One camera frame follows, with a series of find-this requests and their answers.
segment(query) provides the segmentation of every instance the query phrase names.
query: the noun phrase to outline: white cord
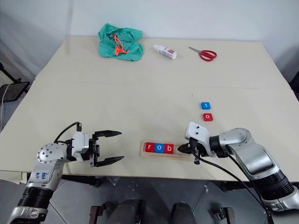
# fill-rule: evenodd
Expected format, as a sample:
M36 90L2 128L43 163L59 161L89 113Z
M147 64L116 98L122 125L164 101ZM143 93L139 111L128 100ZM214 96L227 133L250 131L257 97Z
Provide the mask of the white cord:
M8 86L6 87L5 91L4 91L4 94L3 94L3 97L2 97L2 100L1 100L1 119L0 119L0 133L2 132L2 113L3 113L3 99L4 99L4 96L6 94L6 91L7 89L9 88L10 84L8 84Z

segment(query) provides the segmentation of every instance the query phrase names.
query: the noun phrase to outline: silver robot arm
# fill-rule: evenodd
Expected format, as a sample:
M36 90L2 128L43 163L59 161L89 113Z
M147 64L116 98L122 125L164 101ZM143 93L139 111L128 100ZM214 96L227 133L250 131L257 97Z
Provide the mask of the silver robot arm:
M197 156L219 158L235 155L239 167L271 211L299 210L298 188L291 185L269 152L254 142L247 129L235 128L210 136L205 127L190 122L185 137L189 144L180 146L181 152L194 150ZM195 159L194 163L199 164L199 160Z
M64 164L71 161L83 162L89 160L91 167L101 167L115 163L123 156L106 158L98 161L100 147L96 144L99 137L113 137L120 132L99 131L89 135L81 132L81 124L70 140L42 146L37 152L37 164L31 172L22 199L13 209L8 224L39 224L46 219L48 205L59 181Z

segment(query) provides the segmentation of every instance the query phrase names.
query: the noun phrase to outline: red scissors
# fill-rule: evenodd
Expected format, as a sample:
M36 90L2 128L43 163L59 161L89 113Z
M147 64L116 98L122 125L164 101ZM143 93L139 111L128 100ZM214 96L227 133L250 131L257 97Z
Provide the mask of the red scissors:
M206 62L211 62L213 61L216 57L217 54L214 51L211 50L197 50L195 48L189 47L192 50L195 50L196 52L199 53L199 56L202 60L205 60Z

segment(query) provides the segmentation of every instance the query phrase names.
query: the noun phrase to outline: white wall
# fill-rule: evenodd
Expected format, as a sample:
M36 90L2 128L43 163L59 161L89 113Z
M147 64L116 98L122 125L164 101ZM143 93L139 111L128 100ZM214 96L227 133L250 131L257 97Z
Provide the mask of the white wall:
M32 79L67 33L97 35L109 22L146 37L263 41L290 81L299 70L298 11L299 0L1 0L0 60L17 59Z

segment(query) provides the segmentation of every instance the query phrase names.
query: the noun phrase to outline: white table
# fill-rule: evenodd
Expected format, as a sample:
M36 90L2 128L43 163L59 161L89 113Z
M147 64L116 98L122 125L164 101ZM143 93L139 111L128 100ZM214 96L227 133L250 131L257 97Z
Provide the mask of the white table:
M143 58L128 62L100 57L97 37L73 36L69 41L36 77L0 135L0 170L31 171L37 150L80 121L90 135L121 131L99 140L100 159L125 158L100 168L71 162L66 174L234 180L206 164L140 157L145 140L186 143L185 128L195 121L212 135L249 129L289 180L299 181L294 168L299 159L299 103L261 43L143 39ZM153 44L175 49L177 59L154 52ZM212 49L218 57L204 62L188 46ZM202 121L202 101L211 103L213 122ZM61 139L73 133L69 130ZM229 159L209 160L246 180Z

